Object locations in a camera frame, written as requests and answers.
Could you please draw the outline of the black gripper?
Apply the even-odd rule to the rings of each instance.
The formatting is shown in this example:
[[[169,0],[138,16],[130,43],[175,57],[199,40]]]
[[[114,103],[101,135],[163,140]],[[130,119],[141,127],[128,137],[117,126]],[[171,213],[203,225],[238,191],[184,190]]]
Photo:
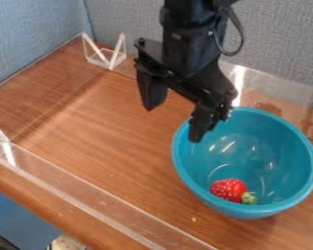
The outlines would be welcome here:
[[[188,119],[188,140],[199,143],[219,120],[226,120],[236,95],[234,84],[219,69],[226,32],[223,22],[169,29],[163,40],[137,38],[136,85],[146,111],[160,105],[173,90],[193,103]]]

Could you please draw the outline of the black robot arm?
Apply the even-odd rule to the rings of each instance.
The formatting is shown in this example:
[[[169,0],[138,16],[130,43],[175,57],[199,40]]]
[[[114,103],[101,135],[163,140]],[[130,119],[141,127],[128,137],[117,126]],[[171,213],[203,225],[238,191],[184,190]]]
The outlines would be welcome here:
[[[141,103],[151,110],[168,91],[191,102],[188,139],[196,143],[228,118],[236,89],[219,69],[227,23],[236,23],[231,4],[238,0],[164,0],[159,13],[163,40],[137,38],[133,42],[136,85]]]

